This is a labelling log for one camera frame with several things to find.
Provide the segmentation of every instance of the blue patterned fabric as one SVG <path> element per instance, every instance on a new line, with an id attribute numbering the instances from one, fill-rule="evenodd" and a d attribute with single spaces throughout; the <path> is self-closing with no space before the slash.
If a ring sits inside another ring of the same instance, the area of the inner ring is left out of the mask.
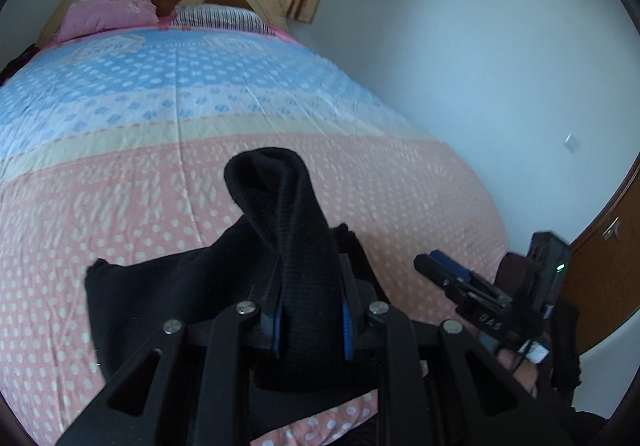
<path id="1" fill-rule="evenodd" d="M 140 29 L 43 52 L 0 88 L 0 160 L 70 134 L 250 113 L 406 124 L 300 46 L 250 33 Z"/>

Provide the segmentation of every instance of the metal screw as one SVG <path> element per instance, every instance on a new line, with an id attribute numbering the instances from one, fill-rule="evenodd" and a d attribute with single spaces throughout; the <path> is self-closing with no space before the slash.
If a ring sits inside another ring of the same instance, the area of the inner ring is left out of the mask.
<path id="1" fill-rule="evenodd" d="M 442 324 L 442 328 L 447 334 L 460 334 L 462 332 L 462 323 L 458 320 L 446 320 Z"/>
<path id="2" fill-rule="evenodd" d="M 369 312 L 375 315 L 386 314 L 389 312 L 389 304 L 383 301 L 373 301 L 369 304 Z"/>
<path id="3" fill-rule="evenodd" d="M 238 311 L 240 314 L 251 314 L 252 312 L 255 312 L 255 309 L 255 303 L 251 300 L 244 300 L 236 305 L 236 311 Z"/>
<path id="4" fill-rule="evenodd" d="M 162 325 L 162 330 L 165 334 L 175 334 L 182 328 L 182 322 L 180 320 L 167 320 Z"/>

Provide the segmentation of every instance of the light switch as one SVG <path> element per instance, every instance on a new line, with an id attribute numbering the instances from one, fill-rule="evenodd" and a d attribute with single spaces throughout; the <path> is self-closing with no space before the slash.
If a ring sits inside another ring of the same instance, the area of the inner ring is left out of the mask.
<path id="1" fill-rule="evenodd" d="M 578 150 L 578 147 L 580 146 L 580 142 L 573 134 L 569 134 L 564 140 L 564 146 L 567 150 L 569 150 L 569 152 L 575 153 L 575 151 Z"/>

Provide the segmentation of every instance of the striped pillow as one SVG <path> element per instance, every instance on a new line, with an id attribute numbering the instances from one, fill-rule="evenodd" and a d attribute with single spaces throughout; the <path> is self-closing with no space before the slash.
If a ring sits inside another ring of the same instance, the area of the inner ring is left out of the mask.
<path id="1" fill-rule="evenodd" d="M 273 35 L 271 29 L 257 13 L 242 8 L 221 6 L 219 4 L 177 6 L 175 15 L 172 26 L 215 28 Z"/>

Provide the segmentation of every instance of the black cable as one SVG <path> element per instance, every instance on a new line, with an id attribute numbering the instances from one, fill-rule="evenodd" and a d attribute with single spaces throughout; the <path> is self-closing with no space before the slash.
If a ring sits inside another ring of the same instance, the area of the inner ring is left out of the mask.
<path id="1" fill-rule="evenodd" d="M 531 351 L 532 346 L 533 346 L 533 340 L 529 339 L 529 342 L 527 343 L 527 347 L 524 349 L 524 352 L 520 356 L 520 361 L 518 361 L 516 366 L 513 367 L 513 370 L 511 370 L 512 375 L 515 374 L 516 371 L 522 366 L 522 364 L 524 363 L 524 360 L 527 358 L 527 354 L 529 354 L 529 352 Z"/>

